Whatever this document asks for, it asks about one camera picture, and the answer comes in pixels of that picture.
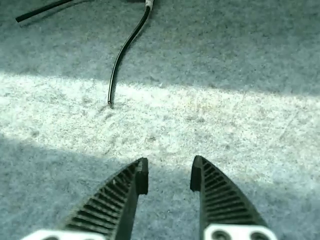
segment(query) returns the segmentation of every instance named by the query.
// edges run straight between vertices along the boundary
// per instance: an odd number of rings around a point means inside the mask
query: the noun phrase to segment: carpet floor
[[[320,1],[0,3],[0,238],[54,228],[115,171],[149,159],[133,240],[198,239],[195,155],[279,240],[320,239]]]

